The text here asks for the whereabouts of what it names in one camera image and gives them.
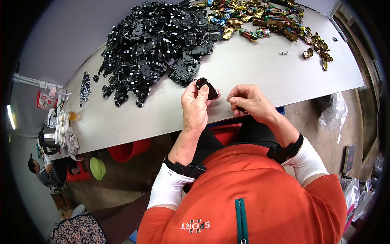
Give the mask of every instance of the gray table surface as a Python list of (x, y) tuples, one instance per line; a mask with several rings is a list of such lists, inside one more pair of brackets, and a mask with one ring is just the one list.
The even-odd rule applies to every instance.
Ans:
[[(315, 52), (304, 60), (302, 52), (310, 46), (302, 40), (293, 43), (286, 37), (272, 33), (269, 37), (250, 42), (234, 32), (228, 41), (217, 41), (213, 54), (202, 57), (200, 68), (194, 78), (206, 77), (222, 93), (208, 109), (208, 123), (234, 117), (226, 96), (237, 84), (256, 84), (275, 107), (313, 99), (364, 85), (353, 54), (340, 37), (332, 23), (323, 15), (305, 9), (304, 26), (312, 33), (318, 32), (329, 45), (333, 62), (328, 71), (322, 70), (322, 60)], [(252, 23), (243, 28), (255, 31)], [(101, 88), (108, 85), (108, 78), (100, 76), (99, 82), (92, 80), (97, 74), (103, 58), (105, 45), (93, 53), (65, 88), (72, 94), (64, 105), (77, 113), (71, 122), (80, 144), (79, 153), (99, 150), (115, 145), (150, 138), (183, 128), (183, 113), (180, 97), (185, 88), (168, 78), (168, 73), (152, 86), (143, 108), (135, 105), (137, 97), (129, 92), (129, 99), (121, 107), (114, 104), (114, 93), (107, 99)], [(79, 89), (83, 73), (90, 72), (92, 94), (89, 101), (80, 107)], [(66, 148), (51, 159), (67, 157)]]

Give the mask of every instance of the white arm sleeve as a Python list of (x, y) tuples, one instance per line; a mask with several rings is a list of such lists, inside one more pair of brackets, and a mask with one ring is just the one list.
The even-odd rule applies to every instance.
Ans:
[(43, 162), (45, 163), (45, 166), (48, 165), (48, 164), (51, 164), (49, 155), (45, 154), (45, 157), (44, 157), (44, 159), (43, 159)]
[(299, 152), (282, 165), (290, 165), (294, 168), (295, 178), (301, 185), (310, 176), (329, 174), (318, 153), (305, 137), (303, 137), (303, 144)]
[(181, 189), (186, 184), (194, 181), (194, 178), (179, 175), (163, 163), (154, 180), (147, 209), (160, 204), (179, 206), (181, 203)]

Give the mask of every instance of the person's right hand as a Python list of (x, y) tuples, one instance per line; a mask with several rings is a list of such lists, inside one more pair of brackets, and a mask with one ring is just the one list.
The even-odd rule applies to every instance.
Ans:
[(241, 107), (259, 123), (272, 119), (276, 111), (256, 85), (236, 85), (226, 100), (230, 102), (234, 116), (245, 115), (243, 111), (238, 110), (238, 107)]

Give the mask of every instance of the red stool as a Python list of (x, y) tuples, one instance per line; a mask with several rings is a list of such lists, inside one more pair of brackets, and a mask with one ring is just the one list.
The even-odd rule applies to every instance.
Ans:
[(81, 161), (78, 161), (77, 164), (80, 166), (80, 174), (71, 175), (68, 167), (66, 167), (66, 181), (77, 181), (77, 180), (87, 180), (89, 179), (89, 173), (85, 172)]
[(222, 125), (211, 127), (215, 137), (224, 145), (236, 142), (240, 133), (241, 124)]
[(112, 146), (108, 148), (108, 152), (115, 161), (125, 163), (133, 156), (146, 152), (149, 149), (151, 142), (152, 140), (148, 138), (118, 146)]

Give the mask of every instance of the sweater zipper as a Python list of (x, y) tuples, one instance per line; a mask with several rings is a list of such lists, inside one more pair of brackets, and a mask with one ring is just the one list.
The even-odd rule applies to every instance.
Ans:
[(235, 199), (234, 203), (236, 205), (237, 215), (237, 243), (249, 244), (244, 198)]

